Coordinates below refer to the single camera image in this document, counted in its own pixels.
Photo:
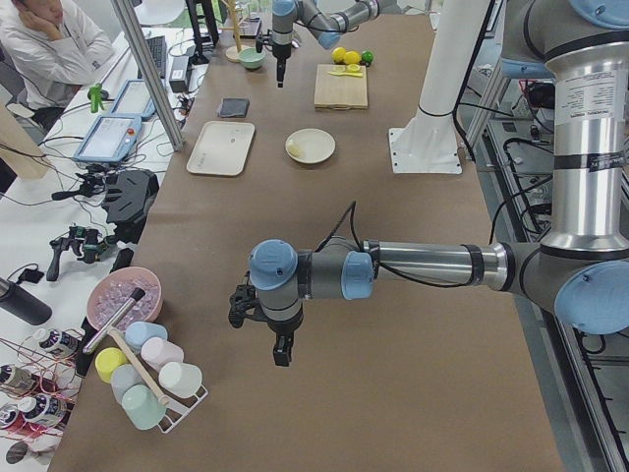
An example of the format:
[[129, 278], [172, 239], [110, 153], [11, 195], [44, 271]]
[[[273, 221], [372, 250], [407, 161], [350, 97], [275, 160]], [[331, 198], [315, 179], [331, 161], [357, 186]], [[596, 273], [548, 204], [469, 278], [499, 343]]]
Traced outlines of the beige rectangular tray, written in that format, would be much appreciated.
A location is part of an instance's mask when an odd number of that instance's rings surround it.
[[245, 168], [256, 127], [252, 123], [209, 121], [187, 163], [192, 174], [235, 177]]

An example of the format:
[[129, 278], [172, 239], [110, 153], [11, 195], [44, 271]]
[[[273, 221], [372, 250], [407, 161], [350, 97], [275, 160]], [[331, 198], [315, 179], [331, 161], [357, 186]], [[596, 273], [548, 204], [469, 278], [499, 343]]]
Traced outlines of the mint green bowl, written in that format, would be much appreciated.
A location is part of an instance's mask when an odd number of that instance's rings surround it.
[[266, 57], [264, 51], [257, 52], [255, 48], [243, 48], [239, 53], [239, 62], [246, 70], [259, 69]]

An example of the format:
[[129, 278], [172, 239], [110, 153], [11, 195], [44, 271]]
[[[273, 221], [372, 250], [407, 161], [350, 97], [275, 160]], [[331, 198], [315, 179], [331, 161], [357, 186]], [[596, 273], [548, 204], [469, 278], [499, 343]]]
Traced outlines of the bamboo cutting board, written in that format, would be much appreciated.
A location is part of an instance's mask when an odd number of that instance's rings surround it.
[[332, 77], [327, 71], [346, 71], [347, 65], [318, 64], [314, 86], [314, 107], [318, 109], [367, 109], [367, 69], [361, 66], [363, 78]]

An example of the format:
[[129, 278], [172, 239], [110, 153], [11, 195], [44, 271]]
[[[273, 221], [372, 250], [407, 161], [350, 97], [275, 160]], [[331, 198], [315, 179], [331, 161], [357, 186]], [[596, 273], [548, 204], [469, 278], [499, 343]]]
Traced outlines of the yellow plastic knife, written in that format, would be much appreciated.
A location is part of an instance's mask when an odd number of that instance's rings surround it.
[[348, 71], [327, 71], [327, 74], [332, 77], [350, 77], [350, 78], [363, 78], [362, 72], [348, 72]]

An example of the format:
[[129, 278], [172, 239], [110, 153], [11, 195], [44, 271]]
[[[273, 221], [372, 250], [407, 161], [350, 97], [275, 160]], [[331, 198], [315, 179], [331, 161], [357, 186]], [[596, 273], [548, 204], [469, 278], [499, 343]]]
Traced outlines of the green lime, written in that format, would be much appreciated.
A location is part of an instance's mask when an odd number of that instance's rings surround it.
[[374, 60], [374, 54], [370, 50], [365, 50], [361, 54], [361, 63], [366, 67], [370, 66]]

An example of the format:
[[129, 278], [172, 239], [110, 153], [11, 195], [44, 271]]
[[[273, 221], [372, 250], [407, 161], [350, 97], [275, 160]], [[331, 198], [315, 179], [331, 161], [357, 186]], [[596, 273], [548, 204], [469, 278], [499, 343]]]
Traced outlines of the beige round plate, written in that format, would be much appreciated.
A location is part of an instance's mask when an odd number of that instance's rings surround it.
[[321, 129], [306, 128], [292, 133], [285, 142], [285, 150], [295, 161], [302, 164], [319, 164], [333, 155], [334, 138]]

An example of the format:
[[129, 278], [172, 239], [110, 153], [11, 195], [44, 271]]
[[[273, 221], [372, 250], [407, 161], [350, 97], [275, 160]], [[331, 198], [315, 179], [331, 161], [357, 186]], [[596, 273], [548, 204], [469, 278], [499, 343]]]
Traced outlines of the white cup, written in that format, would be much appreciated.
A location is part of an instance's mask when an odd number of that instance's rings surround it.
[[159, 371], [158, 380], [163, 388], [179, 397], [188, 398], [199, 390], [202, 372], [193, 364], [169, 362]]

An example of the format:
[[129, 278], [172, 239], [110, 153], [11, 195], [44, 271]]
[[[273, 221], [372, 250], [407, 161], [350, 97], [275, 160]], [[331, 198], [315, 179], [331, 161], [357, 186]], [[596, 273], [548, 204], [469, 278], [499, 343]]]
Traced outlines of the pale pink cup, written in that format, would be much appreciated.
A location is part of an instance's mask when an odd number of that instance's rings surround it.
[[142, 359], [156, 372], [170, 362], [183, 362], [184, 356], [180, 346], [157, 336], [148, 339], [141, 349]]

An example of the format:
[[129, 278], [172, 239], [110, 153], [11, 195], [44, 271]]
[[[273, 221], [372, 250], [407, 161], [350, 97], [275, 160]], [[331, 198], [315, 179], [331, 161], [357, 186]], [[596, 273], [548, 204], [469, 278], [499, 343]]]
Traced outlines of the metal muddler tool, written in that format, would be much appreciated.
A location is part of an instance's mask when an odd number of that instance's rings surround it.
[[129, 312], [138, 304], [145, 296], [145, 291], [139, 287], [135, 287], [131, 295], [118, 308], [118, 310], [110, 317], [110, 319], [88, 340], [83, 348], [85, 355], [91, 355], [102, 339], [108, 334], [111, 328], [114, 328], [119, 321], [124, 319]]

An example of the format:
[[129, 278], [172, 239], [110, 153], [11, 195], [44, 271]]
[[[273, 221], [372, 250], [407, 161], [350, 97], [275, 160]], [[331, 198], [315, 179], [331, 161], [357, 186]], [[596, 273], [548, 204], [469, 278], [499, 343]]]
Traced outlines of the light blue cup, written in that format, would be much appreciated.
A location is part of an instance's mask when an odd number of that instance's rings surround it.
[[143, 345], [153, 337], [167, 340], [168, 331], [161, 324], [149, 322], [133, 322], [125, 331], [125, 341], [135, 353], [139, 353]]

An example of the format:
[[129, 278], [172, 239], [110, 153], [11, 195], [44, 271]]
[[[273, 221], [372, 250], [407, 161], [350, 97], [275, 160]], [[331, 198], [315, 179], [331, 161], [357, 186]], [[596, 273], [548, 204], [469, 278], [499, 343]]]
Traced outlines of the grey cup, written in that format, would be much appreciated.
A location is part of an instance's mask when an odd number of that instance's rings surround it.
[[124, 394], [131, 387], [139, 384], [144, 384], [143, 378], [132, 364], [119, 366], [110, 378], [113, 395], [118, 404], [122, 403]]

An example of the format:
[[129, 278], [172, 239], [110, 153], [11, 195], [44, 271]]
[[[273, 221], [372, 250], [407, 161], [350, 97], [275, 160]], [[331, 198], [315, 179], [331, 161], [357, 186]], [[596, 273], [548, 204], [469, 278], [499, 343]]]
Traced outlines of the blue teach pendant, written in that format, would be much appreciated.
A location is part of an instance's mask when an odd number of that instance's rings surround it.
[[136, 144], [142, 127], [140, 115], [101, 115], [89, 128], [73, 160], [84, 163], [122, 162]]
[[142, 79], [126, 80], [110, 108], [113, 114], [138, 115], [150, 118], [156, 109]]

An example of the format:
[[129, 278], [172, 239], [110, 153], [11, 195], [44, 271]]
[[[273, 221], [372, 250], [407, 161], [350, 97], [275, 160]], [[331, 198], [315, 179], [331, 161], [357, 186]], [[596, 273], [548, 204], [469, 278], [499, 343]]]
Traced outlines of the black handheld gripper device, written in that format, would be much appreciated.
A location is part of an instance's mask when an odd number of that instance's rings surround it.
[[91, 265], [99, 262], [102, 256], [113, 248], [118, 239], [115, 235], [104, 236], [100, 239], [100, 232], [91, 227], [71, 225], [65, 235], [49, 242], [53, 251], [53, 258], [45, 273], [47, 281], [56, 281], [60, 272], [60, 258], [63, 252], [71, 250], [78, 261]]

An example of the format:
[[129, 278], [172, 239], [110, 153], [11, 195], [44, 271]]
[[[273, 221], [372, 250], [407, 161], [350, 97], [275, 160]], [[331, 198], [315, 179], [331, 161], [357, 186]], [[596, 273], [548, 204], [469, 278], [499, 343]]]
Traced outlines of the black flask bottle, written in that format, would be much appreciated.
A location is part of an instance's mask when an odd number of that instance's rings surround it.
[[1, 279], [1, 308], [29, 325], [43, 325], [52, 309], [13, 281]]

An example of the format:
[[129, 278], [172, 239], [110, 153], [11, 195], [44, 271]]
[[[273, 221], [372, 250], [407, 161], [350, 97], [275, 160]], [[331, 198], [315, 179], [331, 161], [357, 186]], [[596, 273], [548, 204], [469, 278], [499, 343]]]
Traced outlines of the seated person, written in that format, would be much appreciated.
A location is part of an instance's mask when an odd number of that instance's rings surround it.
[[8, 1], [1, 44], [26, 79], [32, 110], [65, 107], [113, 55], [106, 33], [73, 1]]

